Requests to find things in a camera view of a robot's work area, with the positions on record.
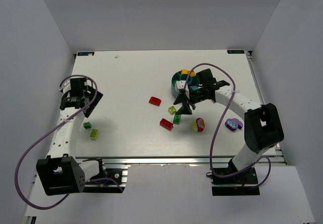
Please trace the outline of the green lego plate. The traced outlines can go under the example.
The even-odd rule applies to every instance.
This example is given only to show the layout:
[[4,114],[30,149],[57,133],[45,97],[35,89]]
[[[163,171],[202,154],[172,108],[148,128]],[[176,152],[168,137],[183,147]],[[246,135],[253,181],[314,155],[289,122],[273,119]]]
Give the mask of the green lego plate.
[[181,115],[175,114],[173,118],[173,123],[179,125],[181,122]]

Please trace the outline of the dark green small lego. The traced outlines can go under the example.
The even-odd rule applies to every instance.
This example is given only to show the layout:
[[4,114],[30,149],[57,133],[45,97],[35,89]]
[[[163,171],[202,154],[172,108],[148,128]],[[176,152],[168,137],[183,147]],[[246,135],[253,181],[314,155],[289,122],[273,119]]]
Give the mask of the dark green small lego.
[[84,127],[84,129],[91,129],[92,128],[92,125],[91,125],[90,122],[84,122],[83,123],[83,127]]

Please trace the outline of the yellow rounded lego brick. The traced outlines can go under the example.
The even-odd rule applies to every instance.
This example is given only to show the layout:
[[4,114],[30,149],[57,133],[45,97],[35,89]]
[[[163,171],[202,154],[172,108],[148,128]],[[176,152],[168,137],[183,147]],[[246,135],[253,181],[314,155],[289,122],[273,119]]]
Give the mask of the yellow rounded lego brick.
[[187,69],[182,69],[180,72],[181,75],[190,75],[190,71]]

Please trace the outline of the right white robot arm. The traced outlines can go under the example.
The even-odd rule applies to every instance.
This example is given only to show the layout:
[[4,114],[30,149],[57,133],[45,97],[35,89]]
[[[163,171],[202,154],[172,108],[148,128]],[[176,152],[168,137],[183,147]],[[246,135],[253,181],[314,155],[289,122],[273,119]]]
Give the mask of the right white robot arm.
[[184,75],[185,80],[174,83],[177,98],[174,104],[181,104],[177,115],[191,115],[195,105],[211,100],[231,110],[244,122],[244,145],[228,163],[227,173],[222,178],[229,178],[252,168],[262,155],[277,143],[284,140],[284,132],[278,110],[272,103],[260,104],[243,96],[236,89],[234,82],[217,81],[210,69],[205,69],[192,76]]

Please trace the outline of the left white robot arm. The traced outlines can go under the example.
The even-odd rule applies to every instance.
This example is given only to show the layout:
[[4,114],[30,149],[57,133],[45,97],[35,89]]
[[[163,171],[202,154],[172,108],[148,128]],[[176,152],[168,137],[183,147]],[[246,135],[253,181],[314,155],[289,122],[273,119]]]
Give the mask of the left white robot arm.
[[36,170],[48,196],[81,193],[86,182],[104,176],[102,159],[78,163],[75,160],[78,134],[103,94],[85,77],[66,80],[61,87],[59,128],[54,131],[50,149],[37,161]]

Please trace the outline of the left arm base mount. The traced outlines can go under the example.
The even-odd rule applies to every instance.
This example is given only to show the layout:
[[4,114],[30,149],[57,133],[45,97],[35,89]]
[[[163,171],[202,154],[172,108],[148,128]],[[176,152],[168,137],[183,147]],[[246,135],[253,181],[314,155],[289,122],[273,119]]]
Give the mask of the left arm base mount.
[[102,158],[90,158],[86,161],[96,160],[98,162],[98,174],[91,177],[85,184],[84,193],[98,194],[121,194],[125,187],[122,187],[123,169],[106,168]]

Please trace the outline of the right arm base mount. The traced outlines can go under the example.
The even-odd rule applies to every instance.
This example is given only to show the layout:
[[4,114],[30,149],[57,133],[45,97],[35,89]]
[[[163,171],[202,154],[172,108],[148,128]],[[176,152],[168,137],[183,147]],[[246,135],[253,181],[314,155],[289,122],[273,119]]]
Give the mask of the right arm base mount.
[[218,178],[212,172],[207,172],[206,177],[211,179],[213,196],[259,196],[258,178],[254,168],[242,174]]

